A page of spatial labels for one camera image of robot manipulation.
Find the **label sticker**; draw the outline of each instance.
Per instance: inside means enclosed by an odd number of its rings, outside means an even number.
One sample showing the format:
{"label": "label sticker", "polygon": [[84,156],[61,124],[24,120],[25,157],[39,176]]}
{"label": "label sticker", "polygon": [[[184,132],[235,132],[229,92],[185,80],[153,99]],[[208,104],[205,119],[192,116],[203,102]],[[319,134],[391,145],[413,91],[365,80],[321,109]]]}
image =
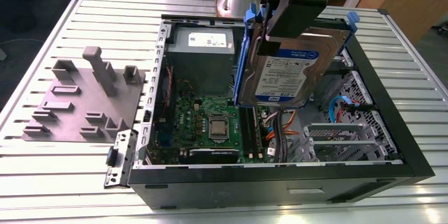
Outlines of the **label sticker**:
{"label": "label sticker", "polygon": [[280,49],[264,63],[256,97],[263,101],[288,101],[299,94],[307,76],[304,69],[317,60],[319,52]]}
{"label": "label sticker", "polygon": [[188,35],[189,47],[227,47],[225,34],[191,33]]}
{"label": "label sticker", "polygon": [[275,156],[275,148],[268,148],[268,151],[267,151],[267,154],[269,155],[269,156]]}

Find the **cpu socket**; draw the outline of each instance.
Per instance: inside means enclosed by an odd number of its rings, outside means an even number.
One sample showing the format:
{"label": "cpu socket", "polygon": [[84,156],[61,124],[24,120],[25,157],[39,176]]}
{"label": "cpu socket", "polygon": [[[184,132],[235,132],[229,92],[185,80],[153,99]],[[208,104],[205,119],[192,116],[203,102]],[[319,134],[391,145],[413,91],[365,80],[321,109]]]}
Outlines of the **cpu socket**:
{"label": "cpu socket", "polygon": [[229,139],[229,120],[227,117],[208,117],[208,138],[213,140]]}

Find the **hard drive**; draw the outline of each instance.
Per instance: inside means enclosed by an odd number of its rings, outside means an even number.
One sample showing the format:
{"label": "hard drive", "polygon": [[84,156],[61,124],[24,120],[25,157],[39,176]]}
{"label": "hard drive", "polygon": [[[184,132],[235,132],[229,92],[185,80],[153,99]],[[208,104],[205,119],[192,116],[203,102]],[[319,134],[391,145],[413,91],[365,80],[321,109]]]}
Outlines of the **hard drive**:
{"label": "hard drive", "polygon": [[255,24],[253,46],[240,59],[236,105],[301,107],[351,31],[309,27],[299,38],[283,39],[275,56],[264,56],[256,54],[259,27]]}

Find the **aluminum slotted table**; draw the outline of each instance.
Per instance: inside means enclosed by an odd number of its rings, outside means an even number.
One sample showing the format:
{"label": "aluminum slotted table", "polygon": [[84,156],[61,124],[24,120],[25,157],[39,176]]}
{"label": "aluminum slotted table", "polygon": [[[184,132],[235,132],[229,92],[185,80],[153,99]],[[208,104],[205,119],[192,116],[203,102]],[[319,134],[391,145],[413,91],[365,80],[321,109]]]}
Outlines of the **aluminum slotted table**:
{"label": "aluminum slotted table", "polygon": [[[151,73],[160,15],[215,16],[213,6],[215,0],[71,1],[0,114],[0,220],[447,223],[448,93],[391,17],[376,10],[355,9],[361,18],[356,37],[436,173],[416,185],[351,204],[152,211],[131,189],[103,189],[109,144],[20,139],[59,59],[83,66],[88,64],[81,59],[84,47],[99,46],[113,67],[137,65]],[[344,17],[349,10],[328,7],[321,16]],[[136,117],[143,117],[143,110]]]}

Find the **latch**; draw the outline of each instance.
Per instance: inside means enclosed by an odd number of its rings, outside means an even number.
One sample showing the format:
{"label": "latch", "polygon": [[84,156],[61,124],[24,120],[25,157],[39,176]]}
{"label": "latch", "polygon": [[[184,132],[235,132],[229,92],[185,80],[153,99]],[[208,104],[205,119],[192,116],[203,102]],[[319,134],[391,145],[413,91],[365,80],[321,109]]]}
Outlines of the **latch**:
{"label": "latch", "polygon": [[125,130],[117,133],[115,144],[107,154],[105,164],[108,168],[104,189],[129,188],[128,178],[137,135],[136,130]]}

